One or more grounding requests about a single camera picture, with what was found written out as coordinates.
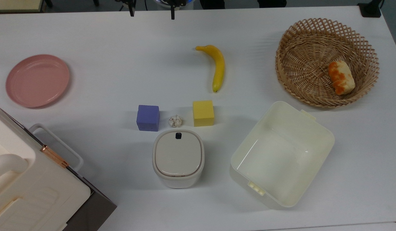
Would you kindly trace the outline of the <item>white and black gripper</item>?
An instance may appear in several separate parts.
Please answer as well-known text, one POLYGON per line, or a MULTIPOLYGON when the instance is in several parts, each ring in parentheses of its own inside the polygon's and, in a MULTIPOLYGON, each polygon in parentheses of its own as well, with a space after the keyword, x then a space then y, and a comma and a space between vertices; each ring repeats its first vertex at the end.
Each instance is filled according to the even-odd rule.
MULTIPOLYGON (((130 16, 134 17, 136 0, 116 0, 116 2, 122 2, 127 4, 130 12, 130 16)), ((185 7, 187 5, 187 0, 153 0, 156 4, 163 7, 171 7, 171 19, 175 19, 175 8, 185 7)))

